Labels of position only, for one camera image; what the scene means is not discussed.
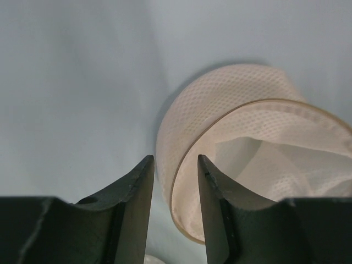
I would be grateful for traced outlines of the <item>beige mesh laundry bag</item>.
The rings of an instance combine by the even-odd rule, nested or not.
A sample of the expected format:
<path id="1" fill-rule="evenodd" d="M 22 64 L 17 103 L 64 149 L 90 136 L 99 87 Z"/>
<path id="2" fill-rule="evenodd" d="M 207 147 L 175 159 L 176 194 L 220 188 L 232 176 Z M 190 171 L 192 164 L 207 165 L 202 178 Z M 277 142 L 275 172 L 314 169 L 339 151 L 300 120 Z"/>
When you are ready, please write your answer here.
<path id="1" fill-rule="evenodd" d="M 199 155 L 274 202 L 351 198 L 351 127 L 308 104 L 284 71 L 266 65 L 202 75 L 174 100 L 159 128 L 156 170 L 171 218 L 205 246 Z"/>

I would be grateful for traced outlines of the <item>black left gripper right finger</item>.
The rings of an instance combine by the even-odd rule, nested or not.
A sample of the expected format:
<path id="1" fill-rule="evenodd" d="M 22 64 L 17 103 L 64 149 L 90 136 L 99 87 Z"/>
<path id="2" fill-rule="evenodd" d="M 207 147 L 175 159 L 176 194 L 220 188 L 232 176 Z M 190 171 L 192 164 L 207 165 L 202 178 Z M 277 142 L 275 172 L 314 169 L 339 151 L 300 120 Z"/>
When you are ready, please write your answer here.
<path id="1" fill-rule="evenodd" d="M 351 198 L 262 197 L 198 156 L 208 263 L 351 263 Z"/>

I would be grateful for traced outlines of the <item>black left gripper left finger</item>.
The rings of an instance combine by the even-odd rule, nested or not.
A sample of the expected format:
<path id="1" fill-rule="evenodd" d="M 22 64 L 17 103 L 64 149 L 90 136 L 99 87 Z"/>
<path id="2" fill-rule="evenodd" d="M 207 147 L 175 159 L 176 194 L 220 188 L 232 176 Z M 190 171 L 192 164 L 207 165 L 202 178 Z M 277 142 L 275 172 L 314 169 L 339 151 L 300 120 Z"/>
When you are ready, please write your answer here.
<path id="1" fill-rule="evenodd" d="M 1 197 L 1 263 L 143 263 L 154 168 L 148 155 L 77 203 Z"/>

